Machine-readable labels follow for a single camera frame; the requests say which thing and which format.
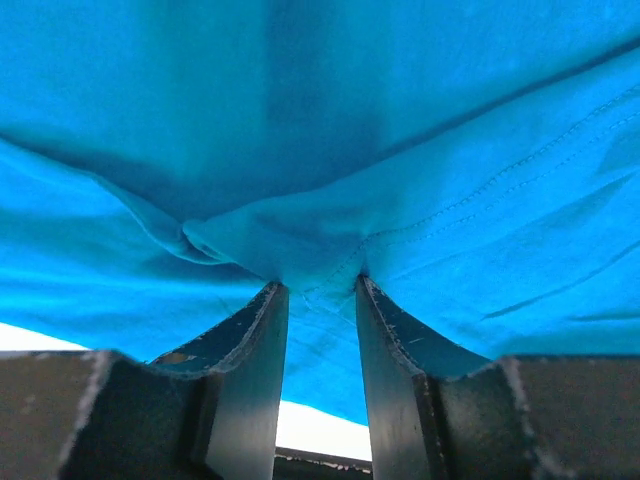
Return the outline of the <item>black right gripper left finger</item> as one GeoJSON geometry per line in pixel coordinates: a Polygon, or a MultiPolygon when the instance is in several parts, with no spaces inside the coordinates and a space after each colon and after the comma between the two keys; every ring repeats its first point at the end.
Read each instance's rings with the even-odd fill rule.
{"type": "Polygon", "coordinates": [[[244,308],[156,360],[115,350],[1,357],[5,479],[269,479],[289,294],[244,308]]]}

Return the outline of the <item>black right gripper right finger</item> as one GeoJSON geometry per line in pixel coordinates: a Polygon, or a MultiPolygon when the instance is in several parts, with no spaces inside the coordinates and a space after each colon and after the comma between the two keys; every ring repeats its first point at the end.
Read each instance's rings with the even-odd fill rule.
{"type": "Polygon", "coordinates": [[[377,479],[635,479],[639,360],[515,355],[491,361],[356,282],[377,479]]]}

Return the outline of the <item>teal t shirt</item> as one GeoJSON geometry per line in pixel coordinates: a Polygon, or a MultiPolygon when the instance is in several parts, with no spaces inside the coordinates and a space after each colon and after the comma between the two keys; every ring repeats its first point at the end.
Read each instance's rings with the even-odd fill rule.
{"type": "Polygon", "coordinates": [[[291,294],[366,419],[355,281],[487,358],[639,350],[635,1],[5,1],[1,319],[150,360],[291,294]]]}

